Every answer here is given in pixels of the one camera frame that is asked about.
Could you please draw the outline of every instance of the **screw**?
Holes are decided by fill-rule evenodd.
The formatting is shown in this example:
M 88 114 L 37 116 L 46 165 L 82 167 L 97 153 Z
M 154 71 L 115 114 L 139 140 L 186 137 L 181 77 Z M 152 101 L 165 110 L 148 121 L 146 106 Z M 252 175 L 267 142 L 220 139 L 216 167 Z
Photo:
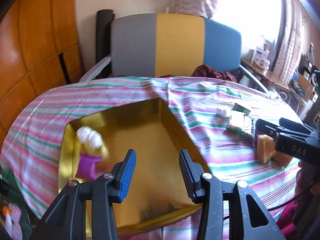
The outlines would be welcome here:
M 70 180 L 70 181 L 68 182 L 68 186 L 70 186 L 70 187 L 74 187 L 74 186 L 77 185 L 77 184 L 78 184 L 78 181 L 75 180 L 75 179 Z
M 239 187 L 247 187 L 248 183 L 244 180 L 239 180 L 238 182 Z
M 212 179 L 212 175 L 210 173 L 208 173 L 208 172 L 205 172 L 204 174 L 202 174 L 202 177 L 204 179 Z
M 103 174 L 103 177 L 105 179 L 112 179 L 113 178 L 113 174 L 111 172 L 107 172 L 107 173 Z

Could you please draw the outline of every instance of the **white armrest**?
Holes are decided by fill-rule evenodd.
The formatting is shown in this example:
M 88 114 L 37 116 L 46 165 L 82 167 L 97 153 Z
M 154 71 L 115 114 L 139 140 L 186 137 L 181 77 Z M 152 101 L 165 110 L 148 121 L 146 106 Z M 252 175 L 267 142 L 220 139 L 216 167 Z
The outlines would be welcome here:
M 106 56 L 100 60 L 96 65 L 94 65 L 79 82 L 86 82 L 93 80 L 108 64 L 111 62 L 111 56 Z

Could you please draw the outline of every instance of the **chair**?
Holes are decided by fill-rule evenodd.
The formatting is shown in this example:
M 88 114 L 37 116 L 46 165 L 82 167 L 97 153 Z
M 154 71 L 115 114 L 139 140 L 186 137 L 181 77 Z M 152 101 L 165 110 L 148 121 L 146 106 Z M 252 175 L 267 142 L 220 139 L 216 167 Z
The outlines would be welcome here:
M 229 71 L 236 78 L 245 75 L 267 93 L 261 82 L 240 65 L 240 56 L 241 34 L 213 20 L 183 14 L 130 15 L 112 22 L 111 55 L 80 81 L 92 80 L 110 62 L 114 76 L 144 77 L 191 76 L 198 66 L 206 64 Z

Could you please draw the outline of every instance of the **gold box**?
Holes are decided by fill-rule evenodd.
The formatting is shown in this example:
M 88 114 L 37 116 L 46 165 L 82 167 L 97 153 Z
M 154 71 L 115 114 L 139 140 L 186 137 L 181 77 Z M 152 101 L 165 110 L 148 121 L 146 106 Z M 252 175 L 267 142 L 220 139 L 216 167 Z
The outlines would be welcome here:
M 187 149 L 192 160 L 210 172 L 202 156 L 162 99 L 151 99 L 104 110 L 67 124 L 59 163 L 59 192 L 76 178 L 82 146 L 76 139 L 81 126 L 97 130 L 107 157 L 97 169 L 111 171 L 128 149 L 137 154 L 137 165 L 128 196 L 113 204 L 119 235 L 137 234 L 181 220 L 201 206 L 187 196 L 179 167 L 179 151 Z M 91 237 L 91 203 L 87 201 L 86 235 Z

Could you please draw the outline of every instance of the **tablecloth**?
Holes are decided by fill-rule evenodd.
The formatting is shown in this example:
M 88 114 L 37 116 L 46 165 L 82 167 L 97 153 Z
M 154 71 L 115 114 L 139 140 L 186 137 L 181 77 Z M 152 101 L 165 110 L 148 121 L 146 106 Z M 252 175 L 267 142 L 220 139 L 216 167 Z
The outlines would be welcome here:
M 246 180 L 267 207 L 284 203 L 294 195 L 299 170 L 294 159 L 288 168 L 274 160 L 266 164 L 255 157 L 255 144 L 225 129 L 217 106 L 241 100 L 250 116 L 278 123 L 281 117 L 300 122 L 282 100 L 243 85 L 210 78 L 121 77 L 53 88 L 34 99 L 19 114 L 4 141 L 0 164 L 11 169 L 25 201 L 39 218 L 58 193 L 60 147 L 66 124 L 111 107 L 150 98 L 162 98 L 220 180 Z M 228 214 L 228 205 L 224 215 Z M 274 217 L 281 210 L 272 212 Z M 195 239 L 200 213 L 167 227 L 123 239 Z M 228 238 L 228 220 L 224 223 Z

